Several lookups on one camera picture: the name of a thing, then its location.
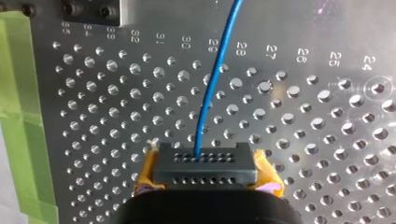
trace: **screw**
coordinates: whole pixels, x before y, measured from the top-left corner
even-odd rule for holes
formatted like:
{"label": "screw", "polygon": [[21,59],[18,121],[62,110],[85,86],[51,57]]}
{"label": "screw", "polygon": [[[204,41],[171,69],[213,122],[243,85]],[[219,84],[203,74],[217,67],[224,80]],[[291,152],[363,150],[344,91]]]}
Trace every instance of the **screw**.
{"label": "screw", "polygon": [[99,8],[99,15],[105,20],[112,20],[118,16],[119,12],[114,7],[104,6]]}
{"label": "screw", "polygon": [[64,14],[71,17],[79,16],[82,12],[82,6],[74,1],[66,0],[63,3]]}
{"label": "screw", "polygon": [[26,17],[29,17],[29,18],[33,18],[37,13],[35,6],[32,4],[28,4],[28,3],[22,5],[21,11],[22,11],[23,15],[25,15]]}

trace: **metal surface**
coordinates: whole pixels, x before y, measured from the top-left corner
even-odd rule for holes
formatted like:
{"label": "metal surface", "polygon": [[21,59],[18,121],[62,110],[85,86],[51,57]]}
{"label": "metal surface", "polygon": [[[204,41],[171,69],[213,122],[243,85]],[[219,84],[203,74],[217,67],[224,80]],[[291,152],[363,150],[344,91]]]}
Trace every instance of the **metal surface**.
{"label": "metal surface", "polygon": [[[108,222],[132,195],[146,140],[192,147],[232,1],[131,0],[134,22],[120,29],[32,2],[61,222]],[[395,7],[246,1],[204,146],[266,150],[305,223],[394,224]]]}
{"label": "metal surface", "polygon": [[161,144],[153,171],[154,182],[165,184],[168,189],[229,189],[257,181],[248,143],[238,143],[233,148],[203,148],[199,160],[192,151],[192,147],[179,149]]}

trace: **green tape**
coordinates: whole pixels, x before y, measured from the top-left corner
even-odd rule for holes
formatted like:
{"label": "green tape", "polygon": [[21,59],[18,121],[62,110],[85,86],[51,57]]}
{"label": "green tape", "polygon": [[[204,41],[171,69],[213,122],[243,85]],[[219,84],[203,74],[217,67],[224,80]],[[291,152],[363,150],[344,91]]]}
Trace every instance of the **green tape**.
{"label": "green tape", "polygon": [[0,13],[0,64],[0,122],[21,211],[31,223],[59,223],[30,21],[20,12]]}

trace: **blue wire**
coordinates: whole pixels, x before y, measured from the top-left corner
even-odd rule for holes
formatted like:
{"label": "blue wire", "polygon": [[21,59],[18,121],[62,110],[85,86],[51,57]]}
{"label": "blue wire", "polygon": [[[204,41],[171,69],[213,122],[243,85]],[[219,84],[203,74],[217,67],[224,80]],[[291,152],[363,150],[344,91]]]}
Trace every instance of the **blue wire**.
{"label": "blue wire", "polygon": [[195,132],[195,144],[194,144],[194,157],[199,158],[201,156],[202,147],[202,131],[205,125],[207,110],[209,109],[210,102],[215,92],[216,85],[219,80],[220,67],[224,62],[224,58],[227,52],[227,48],[230,44],[231,34],[233,33],[233,27],[235,26],[236,17],[241,9],[244,0],[235,0],[233,7],[231,8],[230,15],[227,20],[227,24],[224,29],[223,36],[221,38],[219,53],[216,57],[216,62],[212,70],[212,76],[210,77],[209,83],[207,84],[206,93],[204,96],[204,103],[201,107],[201,112],[198,118],[197,129]]}

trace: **aluminum plate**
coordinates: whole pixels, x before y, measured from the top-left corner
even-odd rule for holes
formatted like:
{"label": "aluminum plate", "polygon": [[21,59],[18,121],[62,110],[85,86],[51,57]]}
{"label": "aluminum plate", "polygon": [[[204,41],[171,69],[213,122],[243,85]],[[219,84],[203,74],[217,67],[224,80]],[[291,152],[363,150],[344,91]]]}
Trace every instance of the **aluminum plate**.
{"label": "aluminum plate", "polygon": [[[31,0],[61,223],[108,223],[147,140],[192,147],[231,0],[131,0],[131,25],[62,21]],[[265,150],[304,223],[395,224],[396,2],[247,0],[205,147]]]}

